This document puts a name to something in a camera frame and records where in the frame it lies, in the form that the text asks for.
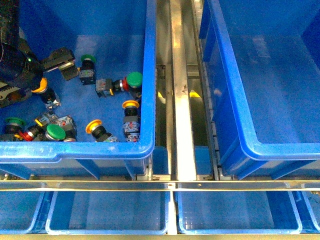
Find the metal frame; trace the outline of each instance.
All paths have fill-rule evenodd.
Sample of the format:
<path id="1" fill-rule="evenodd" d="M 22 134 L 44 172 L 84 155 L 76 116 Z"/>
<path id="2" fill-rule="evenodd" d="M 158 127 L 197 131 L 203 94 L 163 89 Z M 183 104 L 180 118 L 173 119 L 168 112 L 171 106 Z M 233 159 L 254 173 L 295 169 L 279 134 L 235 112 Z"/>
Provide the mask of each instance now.
<path id="1" fill-rule="evenodd" d="M 214 127 L 211 126 L 212 105 L 209 92 L 206 91 L 206 70 L 202 64 L 202 46 L 198 40 L 199 16 L 201 15 L 201 0 L 192 1 L 194 40 L 197 51 L 199 77 L 203 89 L 203 100 L 206 109 L 206 122 L 209 142 L 209 152 L 212 159 L 212 175 L 197 175 L 193 146 L 191 111 L 188 93 L 188 74 L 184 34 L 182 28 L 182 0 L 170 1 L 170 22 L 172 34 L 172 68 L 166 65 L 166 133 L 168 149 L 169 174 L 152 175 L 152 163 L 148 174 L 137 176 L 136 180 L 128 181 L 121 177 L 101 177 L 100 180 L 91 178 L 75 179 L 65 177 L 44 177 L 31 180 L 20 180 L 6 176 L 0 179 L 0 191 L 169 191 L 169 229 L 167 235 L 64 235 L 65 240 L 300 240 L 318 239 L 318 234 L 299 235 L 260 235 L 260 234 L 229 234 L 229 235 L 183 235 L 177 234 L 176 208 L 174 192 L 180 191 L 320 191 L 320 180 L 225 180 L 219 175 L 216 149 L 214 147 Z M 0 235 L 0 240 L 46 240 L 61 239 L 61 236 L 46 234 Z"/>
<path id="2" fill-rule="evenodd" d="M 299 235 L 257 235 L 257 234 L 226 234 L 226 235 L 0 235 L 0 240 L 318 240 L 317 234 Z"/>

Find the plastic storage bin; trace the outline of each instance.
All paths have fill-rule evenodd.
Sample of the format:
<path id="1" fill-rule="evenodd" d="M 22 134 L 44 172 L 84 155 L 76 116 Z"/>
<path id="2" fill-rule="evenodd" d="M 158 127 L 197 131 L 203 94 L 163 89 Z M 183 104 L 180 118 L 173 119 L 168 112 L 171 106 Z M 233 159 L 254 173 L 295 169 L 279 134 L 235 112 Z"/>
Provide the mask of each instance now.
<path id="1" fill-rule="evenodd" d="M 309 191 L 293 192 L 302 222 L 302 233 L 320 233 L 320 196 Z"/>
<path id="2" fill-rule="evenodd" d="M 52 194 L 0 191 L 0 234 L 44 233 Z"/>
<path id="3" fill-rule="evenodd" d="M 277 179 L 320 159 L 319 27 L 318 0 L 204 1 L 199 37 L 224 175 Z"/>
<path id="4" fill-rule="evenodd" d="M 143 73 L 141 139 L 138 143 L 127 143 L 122 132 L 122 103 L 132 99 L 129 93 L 99 98 L 95 85 L 83 86 L 78 77 L 66 81 L 56 70 L 45 74 L 62 103 L 55 113 L 59 117 L 73 117 L 78 142 L 0 142 L 0 162 L 113 160 L 118 164 L 124 161 L 132 176 L 144 174 L 145 160 L 155 146 L 156 1 L 100 0 L 90 4 L 85 0 L 21 0 L 20 27 L 40 60 L 57 48 L 67 47 L 73 50 L 78 67 L 82 55 L 95 56 L 97 79 L 115 81 L 131 72 Z M 45 111 L 40 97 L 32 96 L 0 109 L 0 129 L 7 117 L 20 117 L 30 126 Z M 86 125 L 94 119 L 101 119 L 107 131 L 120 142 L 94 142 L 85 132 Z"/>
<path id="5" fill-rule="evenodd" d="M 167 151 L 163 147 L 156 146 L 152 153 L 154 159 L 167 157 Z M 162 163 L 153 161 L 153 169 L 157 166 L 158 174 L 168 169 L 162 169 Z M 59 177 L 90 177 L 99 179 L 100 176 L 125 176 L 130 178 L 127 165 L 119 160 L 75 160 L 62 159 L 59 162 L 48 163 L 8 163 L 0 164 L 0 174 L 9 173 L 22 179 L 29 179 L 31 175 L 40 176 L 59 176 Z"/>
<path id="6" fill-rule="evenodd" d="M 168 174 L 165 148 L 154 152 L 155 174 Z M 46 222 L 51 235 L 162 235 L 169 192 L 55 192 Z"/>
<path id="7" fill-rule="evenodd" d="M 210 174 L 208 148 L 195 148 L 200 174 Z M 176 192 L 182 234 L 298 234 L 298 210 L 287 191 Z"/>

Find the yellow object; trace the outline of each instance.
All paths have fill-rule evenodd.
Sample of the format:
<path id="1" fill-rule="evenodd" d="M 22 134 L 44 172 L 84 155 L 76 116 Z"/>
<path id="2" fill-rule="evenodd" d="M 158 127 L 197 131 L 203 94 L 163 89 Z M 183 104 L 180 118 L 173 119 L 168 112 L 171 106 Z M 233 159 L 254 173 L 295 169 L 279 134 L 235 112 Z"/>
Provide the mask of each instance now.
<path id="1" fill-rule="evenodd" d="M 43 126 L 44 126 L 38 119 L 35 119 L 34 121 L 35 121 L 36 124 L 38 124 L 40 127 L 43 127 Z"/>
<path id="2" fill-rule="evenodd" d="M 15 136 L 17 139 L 19 139 L 20 141 L 23 139 L 23 137 L 20 136 L 19 134 L 15 134 L 14 136 Z"/>
<path id="3" fill-rule="evenodd" d="M 46 89 L 47 86 L 48 86 L 48 80 L 45 77 L 43 77 L 40 82 L 40 87 L 31 92 L 33 92 L 34 94 L 41 93 L 43 90 Z"/>
<path id="4" fill-rule="evenodd" d="M 135 100 L 129 100 L 129 101 L 125 101 L 123 104 L 122 104 L 122 107 L 125 109 L 127 107 L 130 107 L 130 106 L 134 106 L 136 108 L 138 108 L 140 105 L 137 101 Z"/>
<path id="5" fill-rule="evenodd" d="M 195 91 L 191 91 L 189 93 L 190 98 L 201 98 L 200 95 L 198 93 L 196 93 Z"/>
<path id="6" fill-rule="evenodd" d="M 85 128 L 85 132 L 87 134 L 91 134 L 92 132 L 92 129 L 95 127 L 95 126 L 98 126 L 98 125 L 101 125 L 102 124 L 102 121 L 99 120 L 99 119 L 96 119 L 96 120 L 93 120 L 91 121 Z"/>

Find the metal guide bar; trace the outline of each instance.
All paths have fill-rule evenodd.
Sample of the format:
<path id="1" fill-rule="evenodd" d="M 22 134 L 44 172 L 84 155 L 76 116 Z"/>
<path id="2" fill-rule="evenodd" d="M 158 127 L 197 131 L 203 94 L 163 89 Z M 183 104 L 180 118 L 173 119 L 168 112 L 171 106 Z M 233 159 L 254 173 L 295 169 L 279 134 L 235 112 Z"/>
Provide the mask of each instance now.
<path id="1" fill-rule="evenodd" d="M 206 86 L 207 75 L 206 75 L 205 66 L 202 62 L 202 59 L 203 59 L 202 45 L 199 41 L 199 27 L 198 27 L 197 13 L 201 11 L 201 4 L 199 0 L 191 0 L 191 5 L 192 5 L 194 44 L 195 44 L 195 50 L 196 50 L 196 56 L 197 56 L 197 62 L 198 62 L 200 83 L 201 83 L 202 94 L 203 94 L 203 103 L 204 103 L 205 119 L 206 119 L 205 123 L 206 123 L 206 131 L 207 131 L 207 138 L 208 138 L 207 141 L 208 141 L 208 148 L 209 148 L 209 154 L 210 154 L 211 165 L 212 165 L 212 177 L 214 180 L 220 180 L 219 173 L 218 173 L 218 162 L 216 158 L 216 150 L 214 148 L 215 146 L 214 133 L 211 127 L 212 118 L 210 116 L 210 106 L 209 106 L 209 102 L 211 101 L 211 99 L 208 96 L 208 92 L 207 92 L 207 86 Z"/>
<path id="2" fill-rule="evenodd" d="M 320 191 L 319 180 L 250 181 L 104 181 L 104 180 L 3 180 L 0 191 Z"/>
<path id="3" fill-rule="evenodd" d="M 176 143 L 176 179 L 197 179 L 181 0 L 170 0 L 173 92 Z"/>
<path id="4" fill-rule="evenodd" d="M 215 234 L 215 235 L 0 235 L 0 240 L 318 240 L 318 234 Z"/>

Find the green push button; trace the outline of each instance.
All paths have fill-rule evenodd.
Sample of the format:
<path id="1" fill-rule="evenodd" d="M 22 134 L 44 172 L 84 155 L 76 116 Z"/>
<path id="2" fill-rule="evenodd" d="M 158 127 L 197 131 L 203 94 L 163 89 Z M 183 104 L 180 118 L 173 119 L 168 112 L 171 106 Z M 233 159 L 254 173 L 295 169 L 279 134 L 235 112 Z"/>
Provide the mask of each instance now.
<path id="1" fill-rule="evenodd" d="M 127 77 L 126 81 L 130 87 L 136 89 L 142 85 L 142 74 L 138 71 L 131 72 Z"/>
<path id="2" fill-rule="evenodd" d="M 8 117 L 5 119 L 5 122 L 8 124 L 18 124 L 20 126 L 26 125 L 26 122 L 19 117 Z"/>
<path id="3" fill-rule="evenodd" d="M 48 134 L 53 137 L 54 139 L 57 140 L 63 140 L 66 138 L 66 132 L 65 130 L 63 130 L 62 127 L 58 126 L 58 125 L 54 125 L 54 124 L 49 124 L 46 127 L 46 131 L 48 132 Z"/>
<path id="4" fill-rule="evenodd" d="M 90 54 L 85 54 L 81 56 L 81 62 L 83 62 L 85 59 L 90 59 L 94 64 L 96 63 L 96 58 Z"/>

